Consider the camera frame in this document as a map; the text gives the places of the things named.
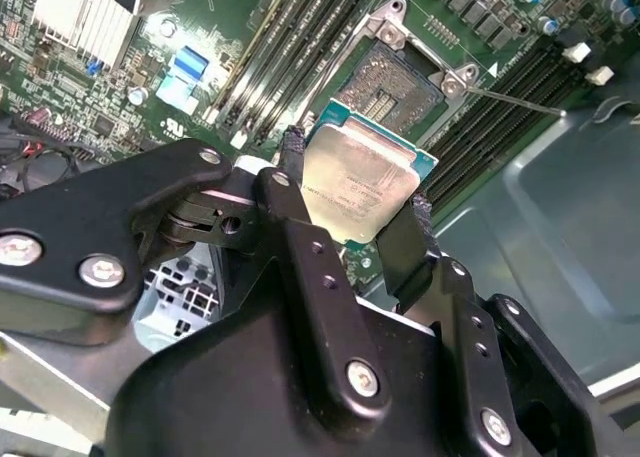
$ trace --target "integrated circuit chip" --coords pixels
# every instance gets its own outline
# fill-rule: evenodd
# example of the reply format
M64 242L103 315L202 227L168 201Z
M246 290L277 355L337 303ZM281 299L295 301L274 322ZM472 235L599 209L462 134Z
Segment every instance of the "integrated circuit chip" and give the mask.
M444 99L426 77L386 45L376 44L335 98L403 135Z
M500 22L493 15L487 16L486 19L478 26L476 32L481 36L488 38L493 34L498 27L500 27Z
M513 38L513 34L509 29L502 29L489 44L496 50L502 49Z
M475 2L469 10L464 14L462 20L474 26L487 13L487 9L480 2Z
M93 123L93 130L103 137L109 137L116 124L103 115L98 115Z
M461 13L471 0L451 0L449 7L454 11Z

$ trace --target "black cable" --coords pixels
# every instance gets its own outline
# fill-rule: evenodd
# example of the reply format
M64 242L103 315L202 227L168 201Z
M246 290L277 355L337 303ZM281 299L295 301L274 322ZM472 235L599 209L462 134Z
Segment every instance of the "black cable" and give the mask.
M73 176L76 176L80 173L80 170L78 169L78 160L69 149L42 148L42 149L36 150L33 154L27 157L24 165L22 166L22 169L20 169L20 172L18 173L18 181L22 182L22 186L24 187L25 193L31 192L31 185L29 185L29 178L28 178L31 164L33 164L33 162L35 162L35 160L38 159L39 157L48 153L56 153L58 155L61 155L67 161L67 167L65 168L64 172L62 172L60 177L58 177L54 182L52 182L52 184L65 180L68 177L69 173L72 173Z
M93 149L92 147L85 144L79 144L75 142L57 142L51 139L45 139L33 135L19 134L15 132L0 132L0 138L3 138L5 140L24 142L24 145L18 147L17 149L8 149L10 150L10 152L5 155L0 152L0 164L4 165L5 169L8 165L16 163L20 159L24 158L24 151L28 143L32 142L42 145L42 148L36 150L25 159L24 165L18 173L17 180L22 182L25 192L31 191L31 186L29 184L29 169L31 168L31 164L33 164L33 162L35 162L35 160L42 155L48 153L56 153L64 157L67 162L67 167L60 175L60 177L58 177L58 179L55 181L60 182L66 179L70 173L74 176L80 173L80 170L78 168L78 159L73 154L71 150L72 148L84 149L93 152L94 154L96 153L96 151L101 153L101 151Z

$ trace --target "hex screw head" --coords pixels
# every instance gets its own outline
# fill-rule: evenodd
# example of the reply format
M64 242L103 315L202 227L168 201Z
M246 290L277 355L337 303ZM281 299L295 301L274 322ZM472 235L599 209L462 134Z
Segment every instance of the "hex screw head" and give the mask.
M42 255L42 245L33 237L7 234L0 237L0 264L24 267Z
M482 423L493 440L505 447L511 444L511 432L506 422L491 409L482 411Z
M347 367L347 378L351 387L363 397L373 397L378 393L378 378L366 364L353 361Z
M110 289L124 280L124 267L115 257L89 257L80 265L80 278L91 287Z

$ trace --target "gray metal panel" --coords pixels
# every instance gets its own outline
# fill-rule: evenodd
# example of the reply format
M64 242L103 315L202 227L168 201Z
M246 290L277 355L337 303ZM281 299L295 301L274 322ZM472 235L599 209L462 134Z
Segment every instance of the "gray metal panel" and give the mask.
M478 293L520 301L587 384L640 361L640 129L560 120L437 229Z

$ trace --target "screw hole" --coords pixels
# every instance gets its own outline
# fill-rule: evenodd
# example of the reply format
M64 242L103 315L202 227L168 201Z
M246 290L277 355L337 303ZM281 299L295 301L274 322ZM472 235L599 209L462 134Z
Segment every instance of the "screw hole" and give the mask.
M338 288L338 283L336 282L336 279L334 279L330 275L325 275L322 278L322 284L329 290L336 290Z
M220 224L220 228L222 232L226 235L233 235L240 230L240 226L242 225L242 221L237 217L227 217Z
M486 359L488 359L491 356L491 354L489 354L489 350L480 343L476 344L476 350L481 356L483 356Z
M200 158L209 164L219 164L221 162L220 156L215 150L212 149L202 149L200 151Z
M320 242L314 242L311 244L311 250L313 250L314 254L323 254L324 253L324 245Z
M283 174L282 172L276 172L275 174L273 174L273 180L278 182L280 185L289 187L289 177L287 177L287 175Z

